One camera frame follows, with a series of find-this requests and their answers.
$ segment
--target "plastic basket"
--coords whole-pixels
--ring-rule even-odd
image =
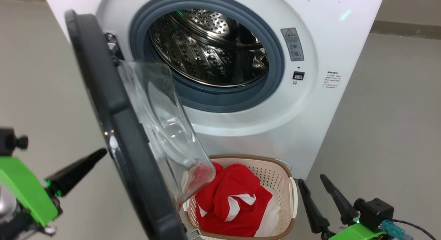
[[[280,206],[279,223],[273,237],[235,237],[200,231],[200,237],[206,240],[278,240],[288,235],[293,229],[297,214],[297,186],[286,166],[274,159],[247,155],[216,155],[210,157],[212,162],[223,167],[239,163],[247,166],[257,177],[260,184],[277,196]],[[199,228],[196,218],[196,201],[194,196],[183,205],[184,220],[191,231]]]

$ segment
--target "warning label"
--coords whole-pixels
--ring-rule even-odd
[[[280,30],[288,47],[291,61],[304,61],[302,44],[300,43],[299,35],[296,28],[285,28]]]
[[[341,75],[338,72],[328,71],[325,80],[323,81],[322,87],[327,89],[336,89],[341,81]]]

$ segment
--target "blue connector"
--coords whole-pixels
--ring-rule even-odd
[[[413,237],[406,234],[401,227],[396,226],[389,220],[384,220],[381,223],[381,230],[386,232],[389,236],[397,238],[398,240],[413,240]]]

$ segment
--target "front-load washing machine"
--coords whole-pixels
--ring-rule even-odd
[[[93,14],[119,58],[155,59],[207,154],[306,178],[382,0],[47,0]]]

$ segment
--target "stainless steel drum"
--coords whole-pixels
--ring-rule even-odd
[[[169,13],[153,23],[150,37],[160,57],[196,83],[231,88],[268,73],[260,41],[246,27],[217,12]]]

